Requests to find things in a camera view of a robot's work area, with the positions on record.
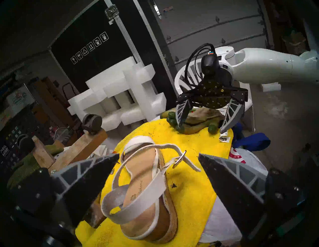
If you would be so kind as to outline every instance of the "black cable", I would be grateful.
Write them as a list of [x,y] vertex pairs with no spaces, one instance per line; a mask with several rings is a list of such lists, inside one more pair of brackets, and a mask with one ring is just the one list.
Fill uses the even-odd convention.
[[203,77],[197,72],[197,69],[196,69],[196,60],[197,60],[197,56],[199,55],[199,53],[200,53],[201,51],[203,51],[203,50],[209,50],[209,49],[208,49],[208,48],[203,48],[203,49],[201,49],[200,51],[198,51],[198,52],[197,52],[197,55],[196,55],[196,57],[195,57],[195,63],[194,63],[195,72],[196,72],[196,74],[197,74],[201,79],[203,79]]
[[185,83],[186,85],[188,85],[189,87],[194,87],[194,85],[190,84],[189,81],[188,81],[188,77],[187,77],[187,72],[188,72],[188,66],[189,66],[189,63],[191,62],[192,58],[194,57],[194,55],[200,50],[200,49],[203,49],[204,47],[206,46],[210,46],[211,47],[211,51],[213,51],[215,54],[216,54],[216,51],[215,51],[215,48],[212,44],[209,44],[209,43],[205,43],[205,44],[202,44],[200,47],[198,47],[195,51],[193,51],[193,53],[190,55],[189,59],[187,60],[187,63],[186,63],[186,67],[185,67]]

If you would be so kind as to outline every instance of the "wooden plank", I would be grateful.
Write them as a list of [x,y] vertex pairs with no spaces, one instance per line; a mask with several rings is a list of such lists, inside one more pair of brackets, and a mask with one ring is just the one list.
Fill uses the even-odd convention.
[[39,166],[49,168],[54,162],[55,158],[46,150],[44,144],[36,137],[32,137],[35,148],[32,150],[32,154]]
[[104,129],[101,129],[96,135],[85,133],[81,136],[59,159],[49,168],[59,171],[68,164],[84,160],[90,156],[94,150],[108,137]]

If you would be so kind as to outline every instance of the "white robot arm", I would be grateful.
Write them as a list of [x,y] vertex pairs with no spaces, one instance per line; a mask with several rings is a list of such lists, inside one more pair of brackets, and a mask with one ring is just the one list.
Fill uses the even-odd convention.
[[218,47],[216,54],[221,67],[230,65],[227,70],[233,79],[243,83],[319,82],[315,50],[296,56],[262,48],[244,48],[235,53],[233,47]]

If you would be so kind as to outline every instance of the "screw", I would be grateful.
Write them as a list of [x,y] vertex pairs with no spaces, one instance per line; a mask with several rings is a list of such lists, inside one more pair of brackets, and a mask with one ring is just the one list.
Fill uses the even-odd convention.
[[275,193],[275,196],[278,198],[278,199],[283,199],[284,197],[282,196],[282,194],[280,193]]

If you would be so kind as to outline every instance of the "metal buckle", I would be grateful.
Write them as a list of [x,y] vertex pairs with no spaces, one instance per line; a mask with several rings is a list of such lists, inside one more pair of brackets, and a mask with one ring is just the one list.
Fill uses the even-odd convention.
[[184,153],[182,153],[182,155],[179,158],[176,158],[177,160],[175,161],[174,165],[173,165],[173,169],[178,165],[178,163],[183,159],[183,157],[186,154],[186,150]]

